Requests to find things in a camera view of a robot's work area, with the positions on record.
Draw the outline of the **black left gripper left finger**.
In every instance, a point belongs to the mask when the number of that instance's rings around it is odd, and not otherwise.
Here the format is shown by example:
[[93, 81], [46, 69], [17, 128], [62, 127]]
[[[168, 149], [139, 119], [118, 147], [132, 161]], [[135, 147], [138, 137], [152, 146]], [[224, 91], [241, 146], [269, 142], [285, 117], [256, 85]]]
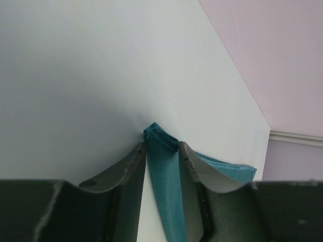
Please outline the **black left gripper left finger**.
[[78, 186], [1, 180], [1, 241], [136, 241], [145, 165], [146, 145], [139, 143]]

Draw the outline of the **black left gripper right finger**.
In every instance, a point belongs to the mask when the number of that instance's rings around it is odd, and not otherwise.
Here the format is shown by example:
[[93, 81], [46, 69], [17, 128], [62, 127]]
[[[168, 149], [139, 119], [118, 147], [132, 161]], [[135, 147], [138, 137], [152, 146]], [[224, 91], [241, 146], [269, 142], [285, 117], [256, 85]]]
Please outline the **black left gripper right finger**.
[[240, 183], [179, 144], [189, 241], [322, 241], [321, 181]]

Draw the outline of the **teal cloth napkin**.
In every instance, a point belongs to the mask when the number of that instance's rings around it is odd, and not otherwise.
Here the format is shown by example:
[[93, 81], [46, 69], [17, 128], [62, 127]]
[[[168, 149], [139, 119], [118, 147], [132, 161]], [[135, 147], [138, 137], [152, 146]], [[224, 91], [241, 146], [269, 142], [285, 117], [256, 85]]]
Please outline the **teal cloth napkin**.
[[179, 174], [179, 141], [157, 123], [146, 128], [143, 135], [147, 144], [153, 189], [167, 240], [188, 241]]

